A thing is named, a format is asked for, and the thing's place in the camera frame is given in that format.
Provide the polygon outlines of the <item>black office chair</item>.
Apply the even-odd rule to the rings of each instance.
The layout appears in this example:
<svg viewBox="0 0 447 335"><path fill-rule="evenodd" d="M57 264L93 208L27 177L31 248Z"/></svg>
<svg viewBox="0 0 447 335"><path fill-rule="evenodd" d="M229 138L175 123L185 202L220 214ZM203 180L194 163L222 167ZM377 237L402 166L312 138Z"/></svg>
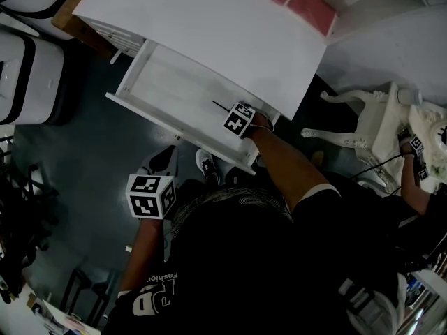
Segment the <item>black office chair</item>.
<svg viewBox="0 0 447 335"><path fill-rule="evenodd" d="M32 265L38 251L48 249L52 235L44 223L57 225L45 202L58 196L55 189L45 188L32 179L38 166L32 164L27 175L20 175L8 159L11 151L0 149L0 299L11 303L24 286L22 272Z"/></svg>

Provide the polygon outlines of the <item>oval white-framed mirror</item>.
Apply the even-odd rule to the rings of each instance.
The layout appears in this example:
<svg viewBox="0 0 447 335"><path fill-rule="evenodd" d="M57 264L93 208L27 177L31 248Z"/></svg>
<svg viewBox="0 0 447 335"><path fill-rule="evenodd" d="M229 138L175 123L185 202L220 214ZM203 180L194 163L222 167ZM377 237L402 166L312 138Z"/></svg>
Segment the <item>oval white-framed mirror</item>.
<svg viewBox="0 0 447 335"><path fill-rule="evenodd" d="M409 125L423 144L429 175L447 184L447 108L429 102L412 105Z"/></svg>

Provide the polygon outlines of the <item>white desk with hutch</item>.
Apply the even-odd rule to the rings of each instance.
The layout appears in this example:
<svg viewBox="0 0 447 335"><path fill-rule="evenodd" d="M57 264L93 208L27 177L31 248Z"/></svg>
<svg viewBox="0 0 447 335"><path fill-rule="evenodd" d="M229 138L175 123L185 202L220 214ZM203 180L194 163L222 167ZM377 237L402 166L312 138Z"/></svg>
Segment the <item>white desk with hutch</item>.
<svg viewBox="0 0 447 335"><path fill-rule="evenodd" d="M355 32L447 0L324 0L322 36L270 0L81 0L74 13L167 47L292 117L326 48Z"/></svg>

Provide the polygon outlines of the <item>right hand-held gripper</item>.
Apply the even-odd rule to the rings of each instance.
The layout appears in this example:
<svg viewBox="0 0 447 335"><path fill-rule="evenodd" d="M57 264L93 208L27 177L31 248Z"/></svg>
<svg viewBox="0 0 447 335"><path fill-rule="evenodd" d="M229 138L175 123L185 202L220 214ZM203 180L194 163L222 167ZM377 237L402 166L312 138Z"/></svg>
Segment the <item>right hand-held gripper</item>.
<svg viewBox="0 0 447 335"><path fill-rule="evenodd" d="M253 129L264 128L272 130L269 116L262 110L246 103L236 103L229 110L223 128L240 139L248 137Z"/></svg>

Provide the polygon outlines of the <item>white drawer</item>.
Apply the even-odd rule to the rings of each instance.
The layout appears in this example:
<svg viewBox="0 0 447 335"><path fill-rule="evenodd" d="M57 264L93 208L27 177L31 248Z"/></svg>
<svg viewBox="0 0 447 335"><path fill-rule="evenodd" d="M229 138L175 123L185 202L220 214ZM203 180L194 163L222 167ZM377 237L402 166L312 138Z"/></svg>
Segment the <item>white drawer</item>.
<svg viewBox="0 0 447 335"><path fill-rule="evenodd" d="M254 175L258 150L222 126L228 112L245 102L271 122L280 113L242 87L178 52L146 40L115 93L107 98L223 161Z"/></svg>

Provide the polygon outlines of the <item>white ornate dressing table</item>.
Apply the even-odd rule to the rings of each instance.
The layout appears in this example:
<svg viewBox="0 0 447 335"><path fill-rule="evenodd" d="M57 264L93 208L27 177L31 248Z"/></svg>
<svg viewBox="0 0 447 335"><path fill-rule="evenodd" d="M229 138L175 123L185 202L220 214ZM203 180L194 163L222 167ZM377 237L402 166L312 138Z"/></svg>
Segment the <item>white ornate dressing table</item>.
<svg viewBox="0 0 447 335"><path fill-rule="evenodd" d="M379 180L370 179L364 172L354 179L362 186L371 187L381 196L394 193L400 187L403 167L403 159L398 155L397 135L404 128L413 133L409 125L412 105L400 105L395 98L397 90L403 88L391 82L387 91L353 90L338 96L331 96L324 91L321 98L328 103L363 102L356 130L351 133L333 133L304 128L301 135L354 149L357 159L371 167ZM444 184L430 175L420 183L423 190L429 193Z"/></svg>

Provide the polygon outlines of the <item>person's black t-shirt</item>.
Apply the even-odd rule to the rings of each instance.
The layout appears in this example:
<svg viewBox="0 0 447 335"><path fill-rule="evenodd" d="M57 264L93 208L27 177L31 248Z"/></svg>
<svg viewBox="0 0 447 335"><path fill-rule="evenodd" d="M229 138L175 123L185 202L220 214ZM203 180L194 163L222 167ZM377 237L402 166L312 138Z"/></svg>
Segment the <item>person's black t-shirt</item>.
<svg viewBox="0 0 447 335"><path fill-rule="evenodd" d="M102 335L395 335L402 299L387 244L343 199L291 216L201 206L168 262L120 294Z"/></svg>

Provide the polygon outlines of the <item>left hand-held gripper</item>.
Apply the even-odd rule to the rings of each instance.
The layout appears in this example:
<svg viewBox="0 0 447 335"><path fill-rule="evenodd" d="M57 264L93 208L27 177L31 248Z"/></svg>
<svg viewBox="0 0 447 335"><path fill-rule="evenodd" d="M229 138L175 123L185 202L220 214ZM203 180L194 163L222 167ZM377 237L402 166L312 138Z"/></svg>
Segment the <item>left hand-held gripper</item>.
<svg viewBox="0 0 447 335"><path fill-rule="evenodd" d="M164 219L176 203L178 148L170 145L157 149L143 162L136 174L130 174L126 199L132 217Z"/></svg>

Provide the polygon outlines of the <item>person's patterned shorts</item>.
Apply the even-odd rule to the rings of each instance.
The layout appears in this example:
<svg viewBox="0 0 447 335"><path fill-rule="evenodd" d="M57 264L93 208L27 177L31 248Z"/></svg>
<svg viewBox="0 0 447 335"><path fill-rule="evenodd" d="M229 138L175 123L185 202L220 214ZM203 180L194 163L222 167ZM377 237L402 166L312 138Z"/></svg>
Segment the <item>person's patterned shorts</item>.
<svg viewBox="0 0 447 335"><path fill-rule="evenodd" d="M172 233L177 234L187 218L191 217L193 212L198 211L201 206L217 206L217 210L220 211L225 202L229 202L233 208L255 206L269 211L277 211L288 220L292 220L289 208L281 195L264 188L229 187L193 196L186 202L181 202L177 211L174 212L171 224Z"/></svg>

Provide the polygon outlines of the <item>black metal stool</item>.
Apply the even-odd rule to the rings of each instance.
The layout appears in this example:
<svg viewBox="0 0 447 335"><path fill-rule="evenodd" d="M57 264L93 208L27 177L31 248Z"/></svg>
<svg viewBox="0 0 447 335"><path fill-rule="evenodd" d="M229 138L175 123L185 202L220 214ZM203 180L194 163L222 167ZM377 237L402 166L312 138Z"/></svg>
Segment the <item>black metal stool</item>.
<svg viewBox="0 0 447 335"><path fill-rule="evenodd" d="M68 279L64 295L60 303L60 310L68 315L75 315L80 310L80 300L90 301L87 308L85 323L97 327L110 303L112 294L118 281L118 271L115 269L95 269L77 266Z"/></svg>

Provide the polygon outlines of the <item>white cylindrical jar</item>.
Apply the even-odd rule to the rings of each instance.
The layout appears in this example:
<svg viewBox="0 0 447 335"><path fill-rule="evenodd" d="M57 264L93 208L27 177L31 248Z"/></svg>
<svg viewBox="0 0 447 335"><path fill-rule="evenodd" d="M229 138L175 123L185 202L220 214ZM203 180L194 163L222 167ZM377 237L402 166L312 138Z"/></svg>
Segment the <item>white cylindrical jar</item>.
<svg viewBox="0 0 447 335"><path fill-rule="evenodd" d="M398 89L395 98L400 105L419 106L423 103L423 97L419 89Z"/></svg>

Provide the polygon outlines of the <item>person's left forearm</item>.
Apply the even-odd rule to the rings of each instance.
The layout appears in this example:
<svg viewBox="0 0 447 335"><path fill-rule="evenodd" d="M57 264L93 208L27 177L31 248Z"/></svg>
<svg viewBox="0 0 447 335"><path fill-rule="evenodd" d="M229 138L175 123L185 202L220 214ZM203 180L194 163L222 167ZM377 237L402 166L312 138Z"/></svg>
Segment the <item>person's left forearm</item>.
<svg viewBox="0 0 447 335"><path fill-rule="evenodd" d="M141 288L158 271L163 263L163 240L162 220L141 220L122 276L120 292Z"/></svg>

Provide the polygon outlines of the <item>brown cardboard box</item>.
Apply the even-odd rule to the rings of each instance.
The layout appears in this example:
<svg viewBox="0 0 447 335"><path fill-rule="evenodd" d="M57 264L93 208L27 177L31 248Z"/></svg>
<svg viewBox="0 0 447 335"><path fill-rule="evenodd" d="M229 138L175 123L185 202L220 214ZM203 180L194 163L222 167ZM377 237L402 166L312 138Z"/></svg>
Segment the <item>brown cardboard box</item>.
<svg viewBox="0 0 447 335"><path fill-rule="evenodd" d="M66 0L52 18L52 25L95 50L113 64L120 55L120 51L86 22L74 15L73 11L80 2L81 0Z"/></svg>

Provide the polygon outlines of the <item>person's right forearm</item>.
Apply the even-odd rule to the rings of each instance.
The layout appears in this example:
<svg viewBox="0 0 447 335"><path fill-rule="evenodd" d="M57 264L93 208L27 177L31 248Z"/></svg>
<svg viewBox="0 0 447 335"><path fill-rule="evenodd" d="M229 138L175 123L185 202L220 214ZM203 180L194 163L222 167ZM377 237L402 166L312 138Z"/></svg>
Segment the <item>person's right forearm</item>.
<svg viewBox="0 0 447 335"><path fill-rule="evenodd" d="M308 202L324 207L342 198L334 186L296 148L266 127L254 127L249 138L258 148L271 180L284 196L290 211Z"/></svg>

